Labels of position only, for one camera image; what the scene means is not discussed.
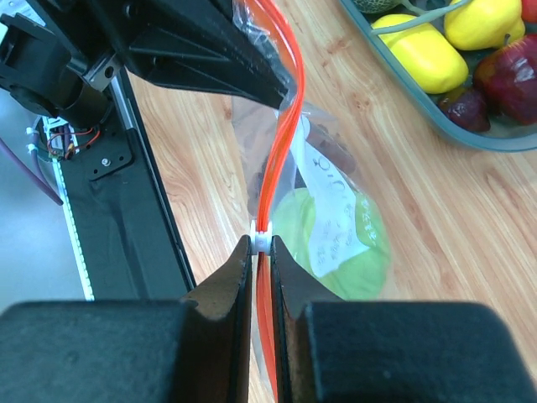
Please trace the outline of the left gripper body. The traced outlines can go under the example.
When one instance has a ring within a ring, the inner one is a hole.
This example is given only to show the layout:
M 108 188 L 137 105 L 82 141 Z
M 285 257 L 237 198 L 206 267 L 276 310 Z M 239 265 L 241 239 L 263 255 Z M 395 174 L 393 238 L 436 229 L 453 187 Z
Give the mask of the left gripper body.
M 30 1 L 70 52 L 69 67 L 98 91 L 127 67 L 149 79 L 173 56 L 164 1 Z

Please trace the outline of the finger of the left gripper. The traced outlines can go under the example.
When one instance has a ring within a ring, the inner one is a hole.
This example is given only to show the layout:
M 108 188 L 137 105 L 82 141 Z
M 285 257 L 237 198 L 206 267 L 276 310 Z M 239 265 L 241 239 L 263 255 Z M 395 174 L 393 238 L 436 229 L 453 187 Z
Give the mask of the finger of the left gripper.
M 232 21 L 229 1 L 111 1 L 110 35 L 121 62 L 156 86 L 280 106 L 288 90 Z

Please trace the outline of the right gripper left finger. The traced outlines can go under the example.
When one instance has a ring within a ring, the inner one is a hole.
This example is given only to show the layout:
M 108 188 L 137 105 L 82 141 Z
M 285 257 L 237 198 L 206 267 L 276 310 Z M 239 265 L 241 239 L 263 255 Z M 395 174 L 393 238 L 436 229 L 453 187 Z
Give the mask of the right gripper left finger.
M 252 247 L 167 301 L 38 301 L 1 315 L 4 402 L 245 402 Z

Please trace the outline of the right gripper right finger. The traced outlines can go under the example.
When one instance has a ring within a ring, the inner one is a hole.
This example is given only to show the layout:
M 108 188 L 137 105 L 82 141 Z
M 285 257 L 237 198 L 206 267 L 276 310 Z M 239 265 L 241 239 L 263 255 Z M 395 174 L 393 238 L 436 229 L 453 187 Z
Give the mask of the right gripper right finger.
M 528 402 L 504 321 L 466 301 L 344 301 L 271 247 L 280 402 Z

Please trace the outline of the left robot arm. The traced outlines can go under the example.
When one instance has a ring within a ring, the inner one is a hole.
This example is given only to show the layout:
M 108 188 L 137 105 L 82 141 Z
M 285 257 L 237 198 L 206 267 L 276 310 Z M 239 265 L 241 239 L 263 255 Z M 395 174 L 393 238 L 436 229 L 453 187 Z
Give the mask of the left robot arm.
M 122 70 L 169 89 L 289 103 L 290 37 L 271 1 L 32 1 L 1 15 L 1 87 L 33 113 L 104 123 Z

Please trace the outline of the clear zip bag orange seal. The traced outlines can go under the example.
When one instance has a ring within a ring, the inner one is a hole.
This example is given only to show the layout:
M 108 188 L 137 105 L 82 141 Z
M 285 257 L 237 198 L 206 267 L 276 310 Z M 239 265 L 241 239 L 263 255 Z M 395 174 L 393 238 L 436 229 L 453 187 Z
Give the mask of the clear zip bag orange seal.
M 288 50 L 294 80 L 290 101 L 277 108 L 242 98 L 232 101 L 232 126 L 240 149 L 245 183 L 244 169 L 249 172 L 258 168 L 268 158 L 257 215 L 249 216 L 257 266 L 254 277 L 254 316 L 257 323 L 253 346 L 259 372 L 275 398 L 277 385 L 270 268 L 272 242 L 280 236 L 274 232 L 274 211 L 286 195 L 299 188 L 307 189 L 315 200 L 312 234 L 321 243 L 318 248 L 310 247 L 311 263 L 330 264 L 347 258 L 352 248 L 359 245 L 354 193 L 360 191 L 371 198 L 361 187 L 358 167 L 353 174 L 346 174 L 308 143 L 310 124 L 319 123 L 327 128 L 335 141 L 344 144 L 337 132 L 335 118 L 305 100 L 303 58 L 289 24 L 277 11 L 284 33 L 290 37 Z

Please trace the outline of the fake green cabbage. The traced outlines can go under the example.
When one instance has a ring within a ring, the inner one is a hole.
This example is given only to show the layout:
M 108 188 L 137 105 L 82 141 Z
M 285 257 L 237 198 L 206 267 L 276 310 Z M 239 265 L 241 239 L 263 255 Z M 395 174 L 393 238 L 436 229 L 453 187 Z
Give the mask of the fake green cabbage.
M 295 261 L 328 290 L 344 300 L 370 300 L 379 296 L 391 264 L 388 235 L 376 203 L 356 191 L 356 235 L 359 245 L 348 257 L 330 264 L 311 263 L 310 247 L 321 243 L 312 234 L 315 200 L 307 189 L 286 195 L 272 218 L 279 235 Z

